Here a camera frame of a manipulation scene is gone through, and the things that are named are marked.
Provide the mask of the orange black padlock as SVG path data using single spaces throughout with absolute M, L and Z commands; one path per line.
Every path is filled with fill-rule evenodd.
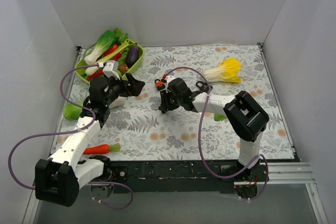
M 165 89 L 165 80 L 164 79 L 155 79 L 154 80 L 155 87 L 158 91 Z

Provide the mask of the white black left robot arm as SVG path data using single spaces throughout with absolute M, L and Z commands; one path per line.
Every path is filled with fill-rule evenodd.
M 89 95 L 78 119 L 74 133 L 49 159 L 40 159 L 35 166 L 35 197 L 39 200 L 70 207 L 79 190 L 97 180 L 106 182 L 112 170 L 109 158 L 96 155 L 79 164 L 89 142 L 101 130 L 110 115 L 110 104 L 118 97 L 138 96 L 145 83 L 132 74 L 127 79 L 96 77 L 90 82 Z

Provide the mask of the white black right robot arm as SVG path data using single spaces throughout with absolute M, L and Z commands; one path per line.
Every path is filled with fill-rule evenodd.
M 246 91 L 237 95 L 210 94 L 212 86 L 201 81 L 196 83 L 198 90 L 191 91 L 183 79 L 173 76 L 168 76 L 164 86 L 160 91 L 162 113 L 183 107 L 201 113 L 202 118 L 206 112 L 227 117 L 240 138 L 238 171 L 227 176 L 212 174 L 222 179 L 239 176 L 242 180 L 251 180 L 257 174 L 260 140 L 269 121 L 268 114 L 256 100 Z

